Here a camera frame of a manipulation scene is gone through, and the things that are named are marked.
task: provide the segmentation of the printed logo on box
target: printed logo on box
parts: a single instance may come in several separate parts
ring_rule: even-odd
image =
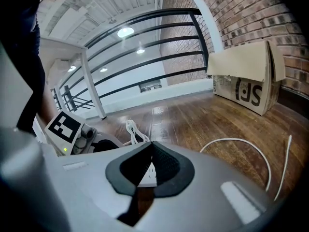
[[[236,82],[236,88],[235,88],[236,100],[239,101],[239,99],[241,99],[244,102],[250,102],[251,93],[252,93],[253,96],[257,99],[257,101],[251,100],[251,104],[253,106],[259,106],[260,101],[261,101],[261,97],[257,94],[257,90],[262,91],[262,86],[260,86],[260,85],[252,86],[252,83],[249,83],[249,82],[244,82],[242,84],[241,79],[238,78],[237,82]]]

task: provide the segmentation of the white cable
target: white cable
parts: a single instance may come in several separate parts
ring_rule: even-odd
[[[149,142],[149,138],[139,131],[139,129],[137,128],[137,126],[136,126],[136,124],[135,124],[135,122],[133,120],[128,120],[126,122],[126,130],[127,130],[127,132],[130,133],[131,140],[129,142],[126,142],[124,144],[124,146],[129,145],[130,143],[132,143],[133,145],[137,144],[138,141],[135,138],[136,134],[138,136],[140,136],[140,138],[143,140],[143,142]]]
[[[242,142],[248,143],[248,144],[250,144],[253,148],[255,148],[261,154],[261,156],[264,158],[264,160],[266,162],[266,165],[267,165],[267,168],[268,168],[268,183],[267,183],[267,186],[266,186],[266,191],[268,191],[269,185],[270,185],[270,181],[271,181],[271,170],[270,170],[269,162],[268,162],[267,158],[265,157],[265,155],[263,154],[263,152],[258,147],[256,147],[254,144],[250,143],[249,141],[244,140],[244,139],[240,139],[240,138],[220,138],[220,139],[213,140],[213,141],[209,142],[208,144],[206,144],[201,149],[200,153],[202,153],[205,148],[207,148],[209,145],[211,145],[211,144],[213,144],[215,142],[227,141],[227,140],[242,141]]]
[[[264,160],[265,160],[265,162],[266,162],[266,165],[267,165],[267,168],[268,168],[268,183],[267,183],[267,186],[266,186],[266,189],[265,189],[266,191],[268,191],[269,185],[270,185],[270,181],[271,181],[271,170],[270,170],[269,162],[268,162],[267,158],[265,157],[265,155],[262,153],[262,151],[261,151],[258,147],[256,147],[254,144],[250,143],[249,141],[244,140],[244,139],[240,139],[240,138],[220,138],[220,139],[213,140],[213,141],[209,142],[208,144],[206,144],[206,145],[200,150],[200,153],[202,153],[204,149],[206,149],[209,145],[211,145],[211,144],[213,144],[213,143],[215,143],[215,142],[227,141],[227,140],[242,141],[242,142],[248,143],[248,144],[250,144],[253,148],[255,148],[255,149],[261,154],[261,156],[264,158]],[[285,157],[285,163],[284,163],[284,167],[283,167],[283,173],[282,173],[282,177],[281,177],[281,182],[280,182],[280,186],[279,186],[277,195],[276,195],[276,197],[274,198],[274,201],[275,201],[275,200],[277,199],[277,197],[279,196],[279,193],[280,193],[280,191],[281,191],[281,187],[282,187],[282,184],[283,184],[283,180],[284,180],[284,176],[285,176],[285,171],[286,171],[286,167],[287,167],[287,163],[288,163],[289,149],[290,149],[291,141],[292,141],[292,136],[290,135],[290,136],[289,136],[289,141],[288,141],[288,146],[287,146],[287,149],[286,149],[286,157]]]
[[[288,158],[289,158],[289,150],[290,150],[290,146],[291,146],[291,141],[292,141],[292,135],[289,136],[288,146],[286,148],[286,156],[285,156],[285,163],[284,163],[283,172],[282,172],[282,178],[281,178],[280,186],[279,186],[279,189],[278,189],[278,192],[275,196],[274,201],[276,201],[276,199],[278,198],[279,193],[281,191],[282,184],[283,184],[286,167],[288,165]]]

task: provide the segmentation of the brick wall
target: brick wall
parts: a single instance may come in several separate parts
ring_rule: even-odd
[[[281,0],[204,0],[215,18],[225,48],[261,40],[273,41],[284,55],[287,78],[282,85],[309,96],[309,49],[301,29]],[[163,7],[196,7],[192,0],[163,0]],[[204,35],[208,45],[207,28]],[[171,30],[161,34],[168,38]],[[162,52],[176,51],[165,46]],[[181,63],[164,63],[166,71]]]
[[[193,0],[163,0],[163,8],[196,8]],[[196,16],[196,19],[200,25],[203,32],[204,38],[207,43],[207,48],[209,52],[213,52],[213,45],[209,35],[207,26],[202,16]],[[188,15],[171,15],[162,18],[162,24],[176,23],[176,22],[192,22],[190,16]],[[167,28],[161,31],[161,39],[167,39],[172,37],[196,35],[193,26]],[[160,46],[160,52],[162,56],[189,52],[189,51],[199,51],[198,40],[185,40],[176,41]],[[204,67],[202,55],[186,56],[181,58],[173,58],[163,61],[165,73],[173,73],[177,71],[201,68]],[[177,83],[183,83],[188,81],[193,81],[201,78],[206,78],[205,71],[191,72],[183,75],[177,75],[174,77],[167,78],[168,85],[173,85]]]

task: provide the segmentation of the black metal railing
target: black metal railing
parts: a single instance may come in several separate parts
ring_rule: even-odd
[[[193,36],[181,36],[181,37],[174,37],[174,38],[168,38],[168,39],[163,39],[163,40],[158,40],[158,41],[154,41],[151,43],[147,43],[144,45],[140,45],[139,47],[134,47],[132,49],[129,49],[123,53],[120,53],[106,61],[104,61],[103,63],[99,64],[98,66],[94,67],[90,73],[93,73],[95,71],[97,71],[98,69],[100,69],[103,66],[106,66],[107,64],[122,58],[128,54],[134,53],[137,50],[139,50],[140,48],[147,48],[147,47],[151,47],[151,46],[155,46],[155,45],[159,45],[159,44],[164,44],[164,43],[168,43],[168,42],[174,42],[174,41],[183,41],[183,40],[198,40],[199,42],[199,46],[200,46],[200,50],[199,51],[190,51],[190,52],[184,52],[184,53],[178,53],[178,54],[173,54],[173,55],[168,55],[168,56],[164,56],[164,57],[160,57],[160,58],[155,58],[149,61],[145,61],[143,63],[139,63],[136,65],[133,65],[131,67],[128,67],[124,70],[118,71],[114,74],[111,74],[99,81],[97,81],[96,83],[94,83],[95,86],[97,86],[100,83],[103,83],[113,77],[116,77],[120,74],[126,73],[128,71],[137,69],[139,67],[148,65],[148,64],[152,64],[152,63],[156,63],[159,61],[164,61],[167,59],[171,59],[171,58],[179,58],[179,57],[185,57],[185,56],[192,56],[192,55],[202,55],[203,56],[203,61],[204,61],[204,67],[203,68],[195,68],[195,69],[189,69],[189,70],[185,70],[185,71],[180,71],[180,72],[174,72],[174,73],[170,73],[170,74],[166,74],[166,75],[162,75],[162,76],[157,76],[151,79],[147,79],[141,82],[137,82],[119,89],[116,89],[114,91],[108,92],[106,94],[102,94],[99,95],[99,98],[103,98],[106,97],[108,95],[114,94],[116,92],[125,90],[127,88],[130,87],[134,87],[143,83],[147,83],[147,82],[151,82],[153,80],[158,80],[158,79],[162,79],[162,78],[167,78],[167,77],[172,77],[172,76],[176,76],[176,75],[181,75],[181,74],[185,74],[185,73],[191,73],[191,72],[197,72],[197,71],[206,71],[207,72],[207,66],[208,66],[208,51],[207,51],[207,46],[206,46],[206,42],[204,40],[202,31],[199,27],[199,24],[195,18],[195,15],[201,15],[201,12],[199,11],[199,9],[189,9],[189,8],[178,8],[178,9],[164,9],[164,10],[157,10],[157,11],[153,11],[150,13],[145,13],[145,14],[141,14],[133,19],[130,19],[126,22],[121,23],[120,25],[117,25],[109,30],[107,30],[106,32],[103,32],[102,34],[98,35],[97,37],[95,37],[94,39],[92,39],[89,43],[87,43],[85,46],[88,48],[93,47],[96,43],[100,42],[101,40],[103,40],[104,38],[106,38],[107,36],[117,32],[119,29],[121,29],[123,26],[130,26],[136,23],[139,23],[141,21],[145,21],[145,20],[149,20],[152,18],[157,18],[157,17],[161,17],[161,16],[168,16],[168,15],[189,15],[191,18],[192,22],[181,22],[181,23],[170,23],[170,24],[163,24],[163,25],[159,25],[159,26],[155,26],[155,27],[150,27],[147,29],[143,29],[140,31],[137,31],[125,38],[116,40],[115,42],[110,43],[109,45],[101,48],[100,50],[98,50],[97,52],[95,52],[92,56],[90,56],[88,58],[89,60],[92,60],[94,57],[98,56],[99,54],[103,53],[104,51],[106,51],[107,49],[117,45],[118,43],[122,42],[123,39],[130,39],[133,38],[137,35],[141,35],[143,33],[147,33],[150,31],[154,31],[154,30],[159,30],[159,29],[164,29],[164,28],[172,28],[172,27],[184,27],[184,26],[194,26],[195,31],[196,31],[196,35]],[[77,73],[78,70],[81,69],[81,66],[79,66],[77,68],[77,70],[75,72],[73,72],[69,77],[67,77],[64,82],[62,83],[62,85],[60,86],[60,88],[62,88],[67,81]],[[80,99],[78,98],[78,96],[80,96],[81,94],[85,93],[88,88],[85,88],[83,90],[81,90],[79,93],[77,93],[76,95],[71,95],[70,90],[75,87],[78,83],[80,83],[82,80],[84,79],[84,77],[82,76],[81,78],[79,78],[76,82],[74,82],[70,87],[68,87],[67,85],[65,85],[65,92],[62,94],[62,96],[65,99],[65,105],[68,106],[68,110],[69,111],[76,111],[78,108],[82,107],[85,108],[86,105],[90,106],[89,104],[92,103],[92,100],[86,101],[85,102],[80,102],[80,101],[76,101],[76,99]]]
[[[57,108],[57,110],[59,111],[59,110],[61,109],[61,107],[60,107],[60,103],[59,103],[59,100],[58,100],[58,96],[56,95],[55,89],[53,88],[53,89],[51,90],[51,92],[52,92],[52,94],[53,94],[53,96],[54,96],[54,100],[55,100],[55,103],[56,103],[56,108]]]

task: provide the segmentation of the dark clothing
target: dark clothing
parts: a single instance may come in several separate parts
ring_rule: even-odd
[[[39,58],[40,29],[36,20],[39,0],[18,1],[4,12],[1,42],[14,66],[33,94],[18,121],[17,127],[32,131],[36,113],[40,110],[45,85],[45,72]]]

